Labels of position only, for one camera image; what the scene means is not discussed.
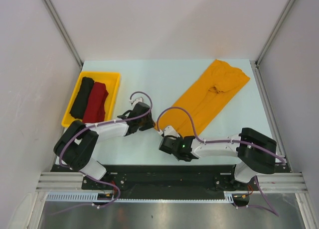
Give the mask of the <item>yellow plastic tray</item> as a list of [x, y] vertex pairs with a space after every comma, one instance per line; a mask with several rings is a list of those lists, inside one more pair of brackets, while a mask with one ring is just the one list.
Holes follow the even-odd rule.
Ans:
[[106, 85], [106, 90], [109, 95], [106, 98], [104, 108], [106, 111], [104, 121], [111, 120], [113, 116], [113, 111], [115, 107], [115, 102], [117, 99], [120, 82], [121, 82], [121, 74], [117, 72], [94, 72], [94, 71], [82, 71], [77, 79], [75, 87], [73, 89], [71, 98], [69, 100], [67, 109], [63, 116], [61, 125], [63, 127], [68, 127], [76, 118], [72, 117], [69, 113], [71, 107], [75, 101], [77, 93], [79, 92], [80, 85], [83, 77], [92, 78], [96, 82], [100, 82]]

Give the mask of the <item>orange t shirt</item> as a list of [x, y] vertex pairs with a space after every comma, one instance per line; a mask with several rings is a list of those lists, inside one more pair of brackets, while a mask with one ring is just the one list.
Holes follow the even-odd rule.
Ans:
[[173, 106], [185, 109], [201, 134], [249, 81], [241, 69], [214, 60]]

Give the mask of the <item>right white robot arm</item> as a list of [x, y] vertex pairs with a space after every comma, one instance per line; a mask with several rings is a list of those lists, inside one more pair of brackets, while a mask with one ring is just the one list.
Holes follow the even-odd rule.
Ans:
[[161, 135], [159, 150], [177, 160], [190, 162], [213, 156], [240, 159], [230, 177], [230, 185], [236, 190], [243, 189], [258, 173], [275, 173], [276, 141], [251, 128], [243, 128], [240, 134], [215, 140], [199, 139], [194, 135], [181, 136], [172, 126], [166, 127]]

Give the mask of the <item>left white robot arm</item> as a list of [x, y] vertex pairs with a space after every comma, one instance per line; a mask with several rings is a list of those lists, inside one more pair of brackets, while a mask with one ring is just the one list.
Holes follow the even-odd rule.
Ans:
[[93, 184], [99, 189], [107, 188], [110, 176], [106, 174], [106, 168], [92, 158], [95, 145], [110, 138], [129, 136], [155, 126], [149, 105], [137, 102], [133, 106], [114, 120], [99, 123], [73, 121], [54, 146], [53, 152], [73, 171], [93, 178]]

